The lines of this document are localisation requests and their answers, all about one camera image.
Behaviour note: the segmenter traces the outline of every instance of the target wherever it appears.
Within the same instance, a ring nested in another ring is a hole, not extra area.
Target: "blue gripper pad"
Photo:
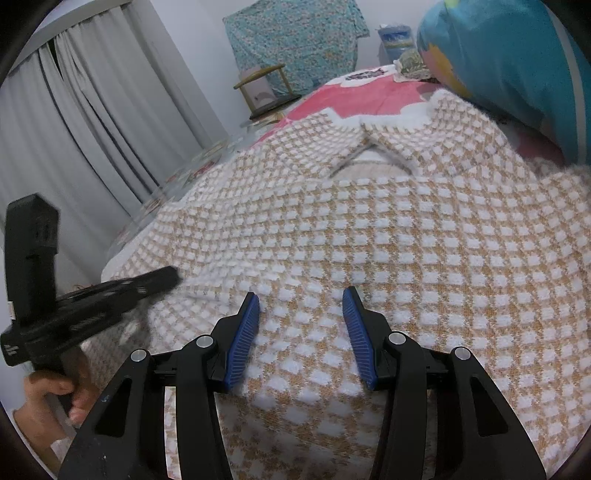
[[[248,352],[258,330],[260,312],[259,299],[253,295],[228,351],[228,365],[223,380],[228,391],[240,381],[246,368]]]
[[[362,314],[353,298],[353,294],[347,288],[343,292],[343,317],[349,331],[349,338],[357,369],[361,379],[365,381],[368,388],[373,390],[378,381],[374,365],[374,349],[372,348],[369,336],[363,324]]]

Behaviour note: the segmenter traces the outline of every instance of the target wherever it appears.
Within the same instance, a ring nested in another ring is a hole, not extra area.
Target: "metal screw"
[[[148,356],[146,350],[139,349],[131,354],[131,359],[134,362],[141,362],[144,358],[146,358],[146,356]]]
[[[197,346],[200,346],[201,348],[207,348],[208,346],[213,345],[213,338],[209,335],[203,335],[197,339],[196,343]]]
[[[394,345],[402,345],[404,342],[406,342],[406,337],[400,332],[393,332],[388,335],[388,340],[390,340],[390,343],[393,343]]]
[[[468,360],[470,358],[470,350],[462,346],[460,348],[456,348],[454,352],[456,357],[458,357],[460,360]]]

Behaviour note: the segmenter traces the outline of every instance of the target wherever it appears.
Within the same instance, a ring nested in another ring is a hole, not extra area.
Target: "pink bedspread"
[[[405,107],[426,102],[433,92],[443,88],[440,84],[418,81],[397,83],[393,79],[394,72],[393,66],[382,66],[331,80],[289,112],[260,141],[274,131],[324,109],[331,109],[341,118],[400,115]],[[499,118],[498,124],[523,158],[541,157],[558,166],[564,164],[560,149],[539,132],[507,118]]]

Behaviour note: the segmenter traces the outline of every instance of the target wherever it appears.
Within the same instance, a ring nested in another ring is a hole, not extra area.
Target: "bed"
[[[152,210],[103,271],[174,264],[184,281],[83,345],[99,387],[133,349],[178,349],[259,295],[245,380],[217,402],[237,478],[368,478],[385,396],[359,380],[340,311],[350,285],[423,346],[469,347],[549,475],[591,424],[588,171],[511,119],[394,76],[318,89]]]

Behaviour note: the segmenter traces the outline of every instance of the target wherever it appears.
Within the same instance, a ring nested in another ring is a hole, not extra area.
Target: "white wall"
[[[357,0],[371,36],[359,40],[357,68],[380,62],[380,24],[403,23],[416,32],[427,10],[439,0]],[[213,110],[229,133],[239,129],[249,111],[242,95],[232,90],[238,68],[222,19],[254,0],[151,0],[164,25],[197,79]]]
[[[402,23],[409,25],[413,32],[416,32],[423,15],[439,1],[441,0],[357,0],[371,32],[369,38],[359,40],[357,68],[364,69],[382,64],[378,58],[381,41],[377,30],[380,24]],[[254,2],[255,0],[200,0],[214,26],[222,29],[224,37],[222,19]]]
[[[224,128],[239,132],[250,110],[232,89],[239,73],[221,19],[211,18],[199,0],[151,2]]]

